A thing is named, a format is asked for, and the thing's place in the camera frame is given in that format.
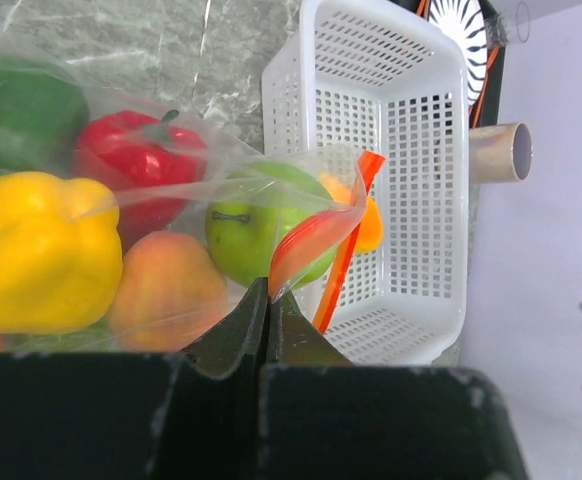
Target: black and white striped object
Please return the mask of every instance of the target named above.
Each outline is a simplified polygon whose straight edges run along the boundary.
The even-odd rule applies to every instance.
[[[473,105],[487,73],[487,35],[478,0],[431,0],[429,23],[460,46],[469,71],[469,106]]]

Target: perforated basket wall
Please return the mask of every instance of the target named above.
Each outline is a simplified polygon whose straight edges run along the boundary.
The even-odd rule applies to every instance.
[[[387,157],[371,195],[385,235],[356,255],[327,338],[358,363],[427,363],[458,337],[467,269],[466,67],[385,0],[305,0],[262,76],[266,153],[351,143]],[[324,288],[296,297],[312,318]]]

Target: red bell pepper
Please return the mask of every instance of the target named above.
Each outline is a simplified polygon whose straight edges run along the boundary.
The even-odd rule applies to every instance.
[[[177,116],[177,110],[170,110],[158,120],[125,110],[91,122],[76,142],[74,174],[114,192],[202,180],[206,145],[194,132],[169,126]],[[178,198],[122,205],[118,231],[125,250],[148,233],[164,229],[186,205]]]

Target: pepper stem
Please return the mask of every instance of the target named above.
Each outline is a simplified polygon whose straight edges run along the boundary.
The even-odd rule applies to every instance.
[[[142,133],[151,142],[171,147],[173,146],[173,138],[171,138],[171,135],[169,134],[169,123],[179,115],[179,111],[175,109],[169,110],[160,119],[160,123],[150,123],[141,127]]]
[[[251,215],[229,215],[226,213],[220,213],[216,210],[211,212],[212,220],[233,220],[240,223],[249,223],[251,221]]]

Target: wall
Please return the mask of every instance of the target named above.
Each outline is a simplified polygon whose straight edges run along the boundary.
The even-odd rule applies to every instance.
[[[491,5],[501,12],[515,8],[520,0],[490,0]],[[576,7],[582,4],[582,0],[524,0],[529,6],[529,14],[532,19],[546,17],[552,13]]]
[[[482,187],[461,362],[505,392],[534,480],[582,480],[582,6],[507,52],[500,123],[517,120],[534,165]]]

